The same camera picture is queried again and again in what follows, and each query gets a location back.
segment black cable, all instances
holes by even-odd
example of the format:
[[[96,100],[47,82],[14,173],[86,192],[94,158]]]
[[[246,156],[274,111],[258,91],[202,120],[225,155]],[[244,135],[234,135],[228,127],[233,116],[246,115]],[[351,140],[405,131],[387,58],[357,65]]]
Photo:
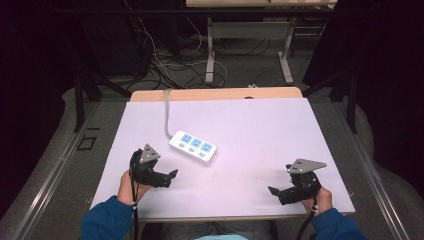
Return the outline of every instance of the black cable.
[[[134,179],[132,175],[132,171],[130,168],[130,180],[131,180],[131,191],[133,195],[133,226],[134,226],[134,240],[137,240],[138,238],[138,210],[137,210],[137,194],[138,194],[138,187],[137,190],[134,188]]]
[[[129,10],[132,10],[131,6],[128,4],[127,0],[123,0],[123,3],[125,5],[125,7],[127,7]],[[83,3],[84,8],[89,9],[89,7],[87,6],[87,4]],[[128,18],[129,21],[131,22],[131,25],[133,27],[133,31],[137,31],[140,30],[140,27],[137,25],[137,23],[134,21],[133,18]],[[108,36],[108,34],[103,30],[103,28],[101,27],[101,24],[98,23],[98,21],[96,19],[93,20],[96,26],[96,28],[101,32],[101,34],[103,35],[103,37],[106,39],[106,41],[110,44],[110,46],[112,46],[112,48],[115,50],[115,52],[121,57],[122,60],[124,60],[125,62],[137,67],[137,71],[139,71],[136,75],[141,75],[140,72],[143,71],[143,66],[141,66],[140,64],[135,63],[134,61],[130,60],[127,56],[125,56],[125,54],[122,52],[122,50],[119,49],[119,47],[112,41],[112,39]],[[96,81],[94,80],[94,82],[97,85],[104,85],[102,82]]]
[[[198,79],[197,77],[198,76],[194,76],[190,80],[188,80],[188,82],[184,85],[184,87],[187,88],[187,89],[191,89],[193,86],[196,86],[195,83],[193,83],[191,85],[189,85],[189,84],[192,83],[194,80],[197,80]],[[204,78],[201,78],[201,80],[202,80],[202,83],[201,84],[198,84],[198,85],[200,85],[198,88],[203,88],[205,86],[205,80],[204,80]]]
[[[200,75],[200,73],[196,70],[196,69],[194,69],[192,66],[190,66],[190,65],[192,65],[192,64],[186,64],[186,63],[183,63],[183,62],[181,62],[181,61],[178,61],[178,60],[176,60],[176,62],[180,65],[180,67],[184,67],[183,69],[180,69],[180,70],[174,70],[174,69],[171,69],[171,68],[169,68],[169,66],[171,65],[170,64],[170,62],[171,61],[169,61],[166,65],[168,66],[168,69],[170,69],[170,70],[172,70],[172,71],[183,71],[183,70],[187,70],[187,69],[191,69],[193,72],[195,72],[196,73],[196,76],[195,77],[200,77],[200,78],[202,78],[203,79],[203,77]]]
[[[190,44],[182,45],[181,49],[182,50],[192,50],[192,53],[193,52],[200,52],[201,53],[201,55],[199,57],[192,59],[192,61],[196,61],[198,59],[203,58],[207,53],[207,42],[202,41],[201,44],[199,45],[200,40],[194,40],[194,39],[191,39],[191,38],[187,38],[187,39],[192,41],[192,42]]]
[[[158,89],[161,85],[165,86],[166,88],[172,88],[172,86],[167,85],[166,83],[156,80],[156,79],[143,79],[140,80],[138,82],[132,83],[127,87],[127,90],[129,91],[129,88],[133,87],[134,85],[136,85],[137,83],[142,83],[142,82],[155,82],[157,83],[156,86],[154,86],[153,88],[151,88],[150,90],[156,90]]]
[[[172,53],[170,53],[169,50],[164,48],[163,46],[156,47],[155,50],[156,51],[155,51],[154,55],[155,55],[155,59],[157,58],[156,60],[163,61],[163,60],[166,60],[166,59],[172,59],[173,58]]]
[[[224,76],[222,76],[220,73],[218,72],[206,72],[206,73],[213,73],[214,75],[218,75],[222,78],[222,82],[218,85],[211,85],[211,88],[223,88],[225,85],[225,80],[226,78]]]
[[[221,46],[221,47],[222,47],[222,50],[218,50],[218,49],[216,49],[216,47],[217,47],[217,46]],[[214,43],[213,43],[213,51],[214,51],[216,54],[218,54],[218,53],[222,53],[222,52],[224,52],[226,49],[227,49],[227,48],[225,47],[225,44],[224,44],[224,43],[221,43],[221,42],[214,42]]]
[[[175,82],[174,80],[172,80],[171,78],[169,78],[168,76],[164,75],[162,73],[162,71],[154,64],[152,64],[152,69],[159,75],[161,75],[163,77],[164,80],[166,80],[168,83],[170,83],[172,86],[174,86],[174,88],[176,89],[184,89],[183,86],[181,86],[180,84],[178,84],[177,82]]]
[[[312,221],[312,218],[315,216],[315,212],[318,210],[316,208],[317,206],[317,198],[314,196],[314,205],[312,206],[311,212],[309,213],[308,217],[303,222],[302,226],[299,229],[299,232],[297,233],[296,240],[300,240],[302,238],[303,232],[305,232],[306,227],[309,225],[309,223]]]
[[[191,68],[190,66],[188,66],[186,63],[184,63],[184,62],[181,62],[181,61],[179,61],[179,60],[175,60],[175,59],[170,59],[166,64],[165,64],[165,66],[169,69],[169,70],[171,70],[171,71],[175,71],[175,72],[180,72],[180,71],[185,71],[185,70],[187,70],[187,69],[189,69],[189,68]]]

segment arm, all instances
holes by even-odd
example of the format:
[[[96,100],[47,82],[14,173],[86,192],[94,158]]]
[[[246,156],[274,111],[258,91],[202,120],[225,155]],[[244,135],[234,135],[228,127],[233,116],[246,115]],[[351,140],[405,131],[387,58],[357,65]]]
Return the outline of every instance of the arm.
[[[317,235],[315,240],[321,239],[368,239],[351,218],[343,216],[333,208],[332,194],[321,187],[317,195],[318,212],[312,219]],[[312,209],[313,200],[302,201],[306,211]]]
[[[150,189],[150,186],[138,185],[137,202]],[[97,204],[81,222],[82,237],[80,239],[122,239],[131,228],[132,219],[131,177],[125,172],[117,196],[106,202]]]

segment person's left hand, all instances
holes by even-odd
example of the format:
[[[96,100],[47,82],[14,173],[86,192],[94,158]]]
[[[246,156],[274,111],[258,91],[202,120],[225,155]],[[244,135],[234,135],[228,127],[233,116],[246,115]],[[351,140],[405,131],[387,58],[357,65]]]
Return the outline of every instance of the person's left hand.
[[[134,181],[135,191],[137,192],[137,202],[141,200],[144,194],[152,188],[152,186],[142,185]],[[128,205],[133,205],[133,196],[131,190],[131,177],[129,170],[124,172],[121,177],[121,184],[119,185],[118,195],[116,196],[118,201]]]

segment triangular metal plate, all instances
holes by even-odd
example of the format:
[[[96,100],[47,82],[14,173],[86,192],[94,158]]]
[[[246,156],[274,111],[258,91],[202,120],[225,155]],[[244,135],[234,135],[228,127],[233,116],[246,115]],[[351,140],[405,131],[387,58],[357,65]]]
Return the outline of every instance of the triangular metal plate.
[[[150,162],[158,158],[160,158],[159,153],[157,153],[149,144],[146,144],[140,157],[140,163]]]
[[[324,168],[326,166],[327,166],[326,163],[315,162],[315,161],[299,158],[293,163],[293,165],[291,165],[289,169],[287,169],[287,172],[293,173],[293,174],[301,174],[301,173],[311,172],[319,168]]]

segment dark curtain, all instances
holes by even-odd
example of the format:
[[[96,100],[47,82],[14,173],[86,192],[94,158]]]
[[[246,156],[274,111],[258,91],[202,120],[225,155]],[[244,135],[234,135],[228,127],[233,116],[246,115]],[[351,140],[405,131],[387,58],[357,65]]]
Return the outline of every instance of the dark curtain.
[[[2,1],[0,31],[2,217],[55,133],[73,76],[41,2]]]
[[[424,197],[423,3],[339,0],[337,5],[370,7],[375,13],[369,18],[329,21],[304,82],[314,86],[354,66],[359,73],[358,105],[374,134],[374,159]],[[333,83],[335,88],[341,85]]]

